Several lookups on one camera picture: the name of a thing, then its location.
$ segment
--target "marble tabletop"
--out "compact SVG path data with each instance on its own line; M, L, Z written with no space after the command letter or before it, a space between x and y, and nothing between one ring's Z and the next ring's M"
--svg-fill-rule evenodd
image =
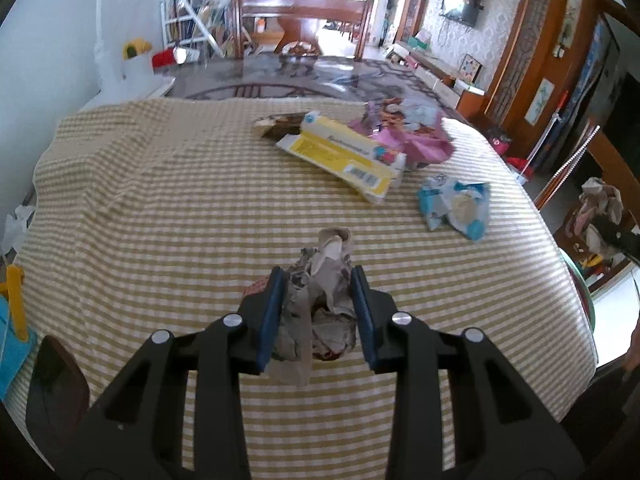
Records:
M170 97L218 101L320 96L365 102L415 98L437 102L446 116L466 122L409 68L388 60L259 54L243 60L212 60L206 66L172 66L166 72L176 76Z

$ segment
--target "wall-mounted television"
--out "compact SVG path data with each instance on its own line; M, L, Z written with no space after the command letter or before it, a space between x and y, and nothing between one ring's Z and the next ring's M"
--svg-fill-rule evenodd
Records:
M442 0L440 15L467 27L475 27L480 10L481 0Z

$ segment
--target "dining table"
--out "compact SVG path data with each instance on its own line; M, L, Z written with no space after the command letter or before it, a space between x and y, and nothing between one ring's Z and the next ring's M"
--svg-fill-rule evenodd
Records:
M549 412L564 417L597 361L568 269L500 156L407 67L260 54L166 71L176 81L165 98L62 120L34 172L38 205L17 256L28 323L38 340L54 335L73 354L92 403L150 334L203 330L235 311L272 267L295 264L321 229L342 226L372 288L436 330L482 329ZM456 150L407 171L382 205L252 130L260 118L310 110L348 123L365 102L396 97L436 107ZM490 186L481 240L428 229L416 193L440 174ZM6 400L26 436L35 353ZM440 379L450 468L452 409ZM190 374L186 468L196 380ZM313 361L306 386L242 376L240 390L253 478L383 478L396 378L373 374L359 344L335 361Z

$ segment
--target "metal screw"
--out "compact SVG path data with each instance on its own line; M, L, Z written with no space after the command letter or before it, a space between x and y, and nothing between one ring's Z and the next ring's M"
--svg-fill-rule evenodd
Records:
M242 316L240 314L229 314L225 316L225 319L222 322L228 327L235 327L242 324Z
M396 312L391 316L391 321L393 321L396 325L408 325L411 323L411 315L406 312Z
M158 330L151 336L151 341L153 341L157 345L161 345L162 343L166 343L167 341L169 341L170 337L171 334L169 334L167 330Z
M484 334L482 333L482 330L470 328L465 332L465 337L472 343L479 343L484 339Z

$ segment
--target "picture frame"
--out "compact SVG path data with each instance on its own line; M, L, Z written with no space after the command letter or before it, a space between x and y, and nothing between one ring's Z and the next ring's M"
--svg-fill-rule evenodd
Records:
M462 81L469 85L475 83L476 79L478 79L478 73L481 68L482 64L475 57L471 54L465 54L459 70L460 75L462 76Z

